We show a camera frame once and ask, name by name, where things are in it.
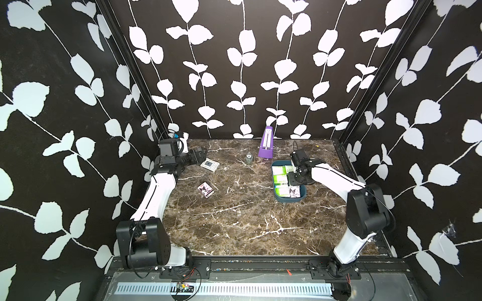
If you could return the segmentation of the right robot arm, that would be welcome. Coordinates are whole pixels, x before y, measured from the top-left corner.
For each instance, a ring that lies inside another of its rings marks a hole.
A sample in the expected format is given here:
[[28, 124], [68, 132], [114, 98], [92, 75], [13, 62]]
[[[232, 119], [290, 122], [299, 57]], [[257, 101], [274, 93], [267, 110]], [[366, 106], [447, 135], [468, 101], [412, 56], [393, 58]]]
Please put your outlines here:
[[340, 278], [348, 273], [370, 238], [379, 231], [395, 229], [395, 217], [384, 201], [380, 186], [364, 184], [337, 170], [321, 159], [307, 156], [298, 149], [291, 154], [294, 171], [288, 181], [294, 185], [320, 183], [339, 195], [346, 203], [347, 229], [337, 246], [330, 252], [328, 272]]

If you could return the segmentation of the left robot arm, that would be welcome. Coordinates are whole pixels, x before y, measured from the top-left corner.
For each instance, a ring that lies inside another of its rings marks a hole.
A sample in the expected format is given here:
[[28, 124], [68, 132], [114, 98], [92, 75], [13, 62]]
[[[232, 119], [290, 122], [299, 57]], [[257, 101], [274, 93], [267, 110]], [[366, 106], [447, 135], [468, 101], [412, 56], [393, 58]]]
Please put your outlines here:
[[180, 138], [161, 140], [158, 147], [159, 155], [139, 208], [130, 220], [120, 222], [115, 231], [120, 259], [128, 270], [188, 264], [190, 251], [170, 241], [163, 216], [182, 172], [188, 166], [203, 163], [208, 151], [204, 147], [188, 149]]

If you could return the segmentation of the green tissue pack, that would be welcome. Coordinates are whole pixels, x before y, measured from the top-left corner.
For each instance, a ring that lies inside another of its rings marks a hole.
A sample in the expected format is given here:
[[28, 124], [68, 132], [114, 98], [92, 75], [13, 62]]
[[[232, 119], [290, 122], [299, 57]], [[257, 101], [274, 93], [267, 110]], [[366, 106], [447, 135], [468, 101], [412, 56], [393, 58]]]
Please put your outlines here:
[[286, 166], [272, 166], [272, 174], [274, 176], [286, 175], [287, 174]]
[[275, 194], [280, 198], [290, 198], [290, 190], [288, 186], [278, 186], [274, 188]]
[[273, 183], [274, 183], [274, 187], [288, 186], [289, 180], [287, 178], [287, 175], [278, 175], [278, 176], [273, 176]]

